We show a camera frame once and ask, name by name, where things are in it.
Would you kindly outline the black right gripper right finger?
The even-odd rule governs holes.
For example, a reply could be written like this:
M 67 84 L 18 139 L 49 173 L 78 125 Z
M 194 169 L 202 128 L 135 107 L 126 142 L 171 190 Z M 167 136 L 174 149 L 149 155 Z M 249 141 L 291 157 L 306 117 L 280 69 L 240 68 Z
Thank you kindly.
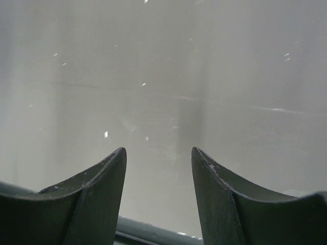
M 326 244 L 326 192 L 293 197 L 256 185 L 192 149 L 204 244 Z

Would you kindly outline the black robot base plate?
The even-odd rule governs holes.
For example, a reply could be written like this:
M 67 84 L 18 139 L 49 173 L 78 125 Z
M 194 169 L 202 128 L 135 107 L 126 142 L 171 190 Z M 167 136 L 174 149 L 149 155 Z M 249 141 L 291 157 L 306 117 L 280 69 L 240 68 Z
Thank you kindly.
M 202 244 L 202 240 L 118 216 L 113 244 L 116 243 Z

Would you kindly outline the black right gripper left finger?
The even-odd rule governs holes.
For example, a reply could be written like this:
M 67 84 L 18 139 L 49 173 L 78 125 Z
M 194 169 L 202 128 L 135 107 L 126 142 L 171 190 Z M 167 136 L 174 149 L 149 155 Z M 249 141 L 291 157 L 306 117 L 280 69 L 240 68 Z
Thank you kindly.
M 113 244 L 126 166 L 119 148 L 39 192 L 1 182 L 1 244 Z

